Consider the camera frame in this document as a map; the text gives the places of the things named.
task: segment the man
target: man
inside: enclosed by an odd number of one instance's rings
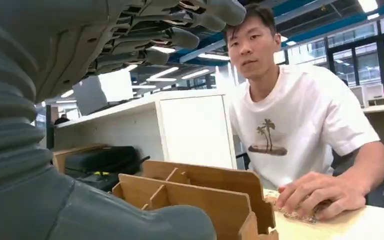
[[[277,206],[302,216],[319,203],[330,219],[365,205],[365,195],[384,179],[384,145],[350,89],[328,69],[277,66],[280,50],[273,12],[246,6],[244,22],[227,26],[232,64],[248,79],[234,94],[233,130],[248,148],[252,169],[264,187],[281,192]],[[341,156],[356,152],[354,165],[333,177],[332,148]]]
[[[70,121],[70,119],[67,118],[67,114],[62,114],[60,118],[58,118],[57,120],[55,120],[55,123],[54,125],[58,125],[58,124],[62,124],[62,123],[66,123]]]

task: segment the man's neck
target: man's neck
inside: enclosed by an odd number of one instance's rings
[[[267,98],[278,81],[280,69],[274,64],[258,78],[249,79],[249,93],[254,103]]]

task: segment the wooden table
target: wooden table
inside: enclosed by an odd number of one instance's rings
[[[384,208],[366,206],[326,222],[308,224],[275,213],[279,240],[384,240]]]

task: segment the black bag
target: black bag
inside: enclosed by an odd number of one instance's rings
[[[65,168],[81,173],[107,172],[135,174],[140,171],[140,159],[132,146],[108,146],[69,155]]]
[[[132,146],[108,146],[67,156],[65,173],[108,192],[118,183],[118,174],[138,173],[141,164],[149,158],[139,159],[139,153]]]

